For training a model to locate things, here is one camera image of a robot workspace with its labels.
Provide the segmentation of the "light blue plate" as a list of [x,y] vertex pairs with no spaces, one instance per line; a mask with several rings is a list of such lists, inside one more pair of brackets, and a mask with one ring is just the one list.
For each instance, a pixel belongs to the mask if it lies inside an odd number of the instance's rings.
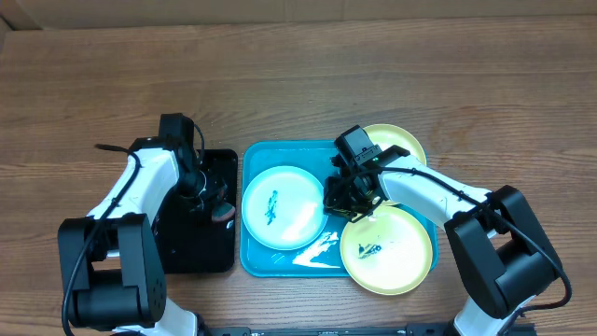
[[324,187],[308,171],[290,165],[269,168],[251,180],[242,196],[242,219],[262,245],[295,250],[313,242],[327,215]]

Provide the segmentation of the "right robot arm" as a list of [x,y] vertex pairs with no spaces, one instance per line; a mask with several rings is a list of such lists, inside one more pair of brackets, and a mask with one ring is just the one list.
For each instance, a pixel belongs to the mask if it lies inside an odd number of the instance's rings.
[[571,284],[562,262],[522,193],[455,181],[406,149],[339,145],[332,158],[340,173],[326,180],[328,213],[356,222],[383,201],[402,203],[445,231],[469,299],[452,320],[454,335],[508,335],[516,319],[535,310],[532,299],[562,279],[559,308]]

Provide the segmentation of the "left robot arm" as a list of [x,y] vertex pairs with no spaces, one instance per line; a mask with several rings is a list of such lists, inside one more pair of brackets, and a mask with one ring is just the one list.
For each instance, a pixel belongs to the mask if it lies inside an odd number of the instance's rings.
[[62,328],[114,335],[208,335],[169,297],[166,277],[234,263],[237,155],[190,135],[138,138],[106,197],[58,230]]

